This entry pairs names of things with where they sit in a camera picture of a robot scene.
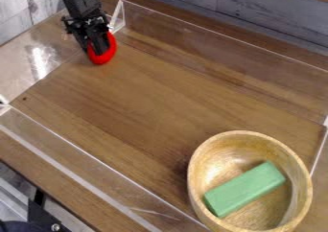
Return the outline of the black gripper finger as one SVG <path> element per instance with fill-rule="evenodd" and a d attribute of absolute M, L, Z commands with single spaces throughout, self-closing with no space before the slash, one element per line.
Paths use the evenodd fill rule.
<path fill-rule="evenodd" d="M 88 50 L 88 39 L 89 39 L 89 36 L 88 36 L 88 33 L 84 29 L 73 29 L 73 34 L 74 34 L 74 37 L 76 37 L 76 40 L 82 48 L 84 51 Z"/>
<path fill-rule="evenodd" d="M 88 54 L 104 56 L 110 49 L 109 29 L 104 26 L 94 26 L 88 29 Z"/>

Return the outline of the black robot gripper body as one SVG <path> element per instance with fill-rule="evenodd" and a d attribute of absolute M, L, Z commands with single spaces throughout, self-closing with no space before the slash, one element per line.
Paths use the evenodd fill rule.
<path fill-rule="evenodd" d="M 101 0 L 64 0 L 69 14 L 62 17 L 69 34 L 86 35 L 92 31 L 108 30 Z"/>

